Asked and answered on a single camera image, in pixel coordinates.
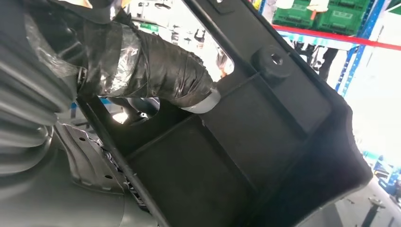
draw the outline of car undercarriage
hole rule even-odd
[[[183,2],[235,64],[217,83],[190,52],[119,18],[119,0],[2,1],[0,226],[290,227],[370,181],[351,108],[247,0]],[[108,64],[137,42],[125,37],[140,40],[128,75],[140,86],[113,90],[101,76],[116,78]],[[160,107],[120,124],[100,96]],[[73,101],[99,140],[57,122]]]

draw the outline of gray metal panel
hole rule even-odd
[[[57,128],[53,137],[48,137],[50,148],[44,149],[47,152],[40,162],[24,172],[1,178],[1,226],[157,226],[151,215],[138,207],[124,184],[125,178],[85,132],[67,125],[58,125]],[[30,154],[37,149],[29,148],[23,153]],[[12,152],[2,148],[1,153]],[[85,160],[90,168],[75,168],[73,160],[81,160],[82,155],[91,157]],[[71,176],[73,171],[87,176],[86,181],[74,179]]]

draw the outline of black plastic cover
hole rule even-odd
[[[26,1],[26,10],[27,29],[37,30],[28,39],[43,62],[85,69],[82,96],[159,97],[190,107],[210,94],[213,81],[200,58],[137,30],[123,11],[118,18],[125,25],[94,23],[45,0]]]

